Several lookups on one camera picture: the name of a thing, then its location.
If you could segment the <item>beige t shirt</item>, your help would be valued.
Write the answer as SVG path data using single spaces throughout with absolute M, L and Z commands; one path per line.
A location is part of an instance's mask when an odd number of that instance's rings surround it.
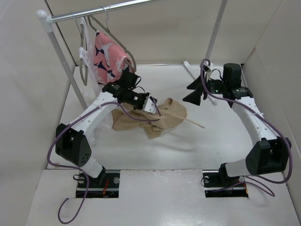
M 135 128 L 142 128 L 149 139 L 158 138 L 164 132 L 171 129 L 162 129 L 154 124 L 158 120 L 152 120 L 148 118 L 148 112 L 142 110 L 135 110 L 132 105 L 124 103 L 122 105 L 126 113 L 123 110 L 113 110 L 111 112 L 113 118 L 112 128 L 115 131 L 132 130 Z M 168 98 L 162 104 L 158 106 L 159 115 L 161 115 L 162 109 L 172 110 L 175 113 L 186 112 L 185 106 L 179 102 Z

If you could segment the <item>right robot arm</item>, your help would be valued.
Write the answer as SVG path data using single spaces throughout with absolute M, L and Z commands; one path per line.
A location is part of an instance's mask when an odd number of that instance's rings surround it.
M 256 176 L 271 182 L 264 177 L 265 174 L 288 169 L 287 176 L 279 181 L 280 184 L 286 183 L 293 171 L 289 138 L 263 117 L 250 89 L 241 85 L 242 69 L 239 64 L 224 64 L 223 72 L 217 80 L 211 78 L 213 71 L 210 60 L 204 59 L 200 63 L 200 75 L 187 86 L 192 93 L 183 101 L 194 105 L 200 105 L 201 100 L 207 97 L 226 101 L 241 119 L 253 143 L 244 159 L 220 165 L 216 176 L 218 182 L 222 186 L 232 186 L 236 179 L 246 176 Z

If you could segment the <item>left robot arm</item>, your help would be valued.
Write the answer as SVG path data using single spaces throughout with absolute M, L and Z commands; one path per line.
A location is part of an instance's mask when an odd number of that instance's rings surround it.
M 88 137 L 111 111 L 122 103 L 147 113 L 156 112 L 156 99 L 149 92 L 134 92 L 138 76 L 124 72 L 121 78 L 107 83 L 96 100 L 68 125 L 61 123 L 56 128 L 55 152 L 88 175 L 93 186 L 101 186 L 105 180 L 106 169 L 92 156 Z

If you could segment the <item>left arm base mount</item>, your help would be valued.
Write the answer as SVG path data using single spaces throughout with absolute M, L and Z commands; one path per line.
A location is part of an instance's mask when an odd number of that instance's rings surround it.
M 104 181 L 99 185 L 94 179 L 89 178 L 89 187 L 86 198 L 118 198 L 119 197 L 119 183 L 120 183 L 120 170 L 106 171 Z M 73 175 L 73 179 L 77 181 L 76 198 L 83 198 L 86 187 L 87 179 L 82 172 Z

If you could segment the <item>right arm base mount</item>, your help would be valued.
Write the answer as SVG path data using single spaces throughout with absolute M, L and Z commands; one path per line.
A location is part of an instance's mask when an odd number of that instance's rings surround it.
M 222 178 L 218 170 L 202 170 L 202 176 L 206 198 L 248 198 L 244 177 Z

